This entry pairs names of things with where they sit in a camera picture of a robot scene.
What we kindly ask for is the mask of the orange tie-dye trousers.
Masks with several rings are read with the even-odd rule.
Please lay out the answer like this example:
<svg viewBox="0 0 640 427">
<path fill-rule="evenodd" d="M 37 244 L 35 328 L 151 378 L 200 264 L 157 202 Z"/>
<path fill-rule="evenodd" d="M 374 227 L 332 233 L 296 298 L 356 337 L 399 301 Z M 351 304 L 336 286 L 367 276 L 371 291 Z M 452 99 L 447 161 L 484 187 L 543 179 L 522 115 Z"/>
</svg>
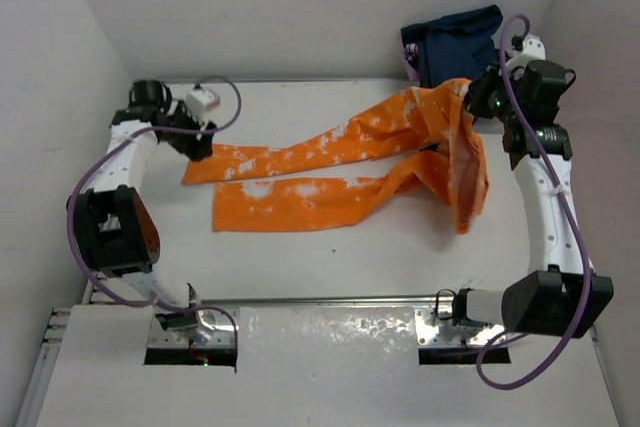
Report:
<svg viewBox="0 0 640 427">
<path fill-rule="evenodd" d="M 217 143 L 188 163 L 185 186 L 213 187 L 217 232 L 311 232 L 354 226 L 394 195 L 424 187 L 469 231 L 489 190 L 481 137 L 464 106 L 471 83 L 407 87 L 291 146 Z"/>
</svg>

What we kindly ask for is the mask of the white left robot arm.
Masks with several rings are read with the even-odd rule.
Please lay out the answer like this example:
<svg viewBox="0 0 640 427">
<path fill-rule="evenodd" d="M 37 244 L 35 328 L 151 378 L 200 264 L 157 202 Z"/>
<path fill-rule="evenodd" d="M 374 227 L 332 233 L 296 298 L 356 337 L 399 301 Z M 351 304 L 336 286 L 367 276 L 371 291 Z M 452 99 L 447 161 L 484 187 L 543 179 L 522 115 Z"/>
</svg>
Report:
<svg viewBox="0 0 640 427">
<path fill-rule="evenodd" d="M 219 103 L 201 85 L 176 99 L 161 81 L 132 84 L 127 106 L 110 123 L 107 160 L 90 171 L 70 203 L 74 246 L 91 276 L 124 281 L 143 303 L 189 307 L 189 286 L 157 265 L 160 237 L 139 190 L 147 161 L 161 143 L 195 161 L 211 155 L 209 132 L 216 125 L 205 116 Z"/>
</svg>

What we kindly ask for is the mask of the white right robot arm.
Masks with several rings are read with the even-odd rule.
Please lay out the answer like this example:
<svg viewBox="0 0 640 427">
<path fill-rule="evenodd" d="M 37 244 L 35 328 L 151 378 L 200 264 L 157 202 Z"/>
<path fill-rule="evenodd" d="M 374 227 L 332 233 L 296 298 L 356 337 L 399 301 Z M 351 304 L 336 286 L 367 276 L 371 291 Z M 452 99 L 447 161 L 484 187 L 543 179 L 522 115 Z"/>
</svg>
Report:
<svg viewBox="0 0 640 427">
<path fill-rule="evenodd" d="M 497 324 L 510 332 L 561 337 L 572 319 L 581 338 L 614 295 L 611 278 L 593 274 L 584 282 L 579 244 L 566 215 L 571 193 L 572 146 L 555 120 L 558 102 L 575 73 L 554 62 L 531 60 L 503 79 L 498 64 L 472 82 L 466 109 L 476 118 L 499 119 L 503 149 L 519 185 L 527 221 L 527 275 L 503 291 L 462 289 L 452 303 L 455 325 Z"/>
</svg>

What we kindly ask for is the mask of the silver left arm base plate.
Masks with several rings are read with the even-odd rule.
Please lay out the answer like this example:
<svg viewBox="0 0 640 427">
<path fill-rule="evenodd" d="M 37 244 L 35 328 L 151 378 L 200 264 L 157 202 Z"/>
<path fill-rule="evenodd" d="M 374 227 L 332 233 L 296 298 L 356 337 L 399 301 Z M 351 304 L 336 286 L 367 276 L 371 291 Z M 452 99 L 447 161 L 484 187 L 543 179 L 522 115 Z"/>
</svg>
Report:
<svg viewBox="0 0 640 427">
<path fill-rule="evenodd" d="M 222 309 L 156 313 L 149 332 L 149 345 L 235 347 L 237 336 L 235 317 Z"/>
</svg>

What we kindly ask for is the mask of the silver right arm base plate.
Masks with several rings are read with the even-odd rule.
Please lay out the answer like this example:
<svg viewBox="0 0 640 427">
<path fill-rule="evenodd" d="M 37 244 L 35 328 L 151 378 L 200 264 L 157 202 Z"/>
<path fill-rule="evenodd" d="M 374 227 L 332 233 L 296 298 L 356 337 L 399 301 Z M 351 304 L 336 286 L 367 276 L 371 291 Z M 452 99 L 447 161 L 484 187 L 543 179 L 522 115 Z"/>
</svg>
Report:
<svg viewBox="0 0 640 427">
<path fill-rule="evenodd" d="M 431 308 L 417 309 L 414 319 L 417 343 L 421 348 L 479 348 L 503 331 L 501 325 L 454 326 L 450 320 L 439 320 Z"/>
</svg>

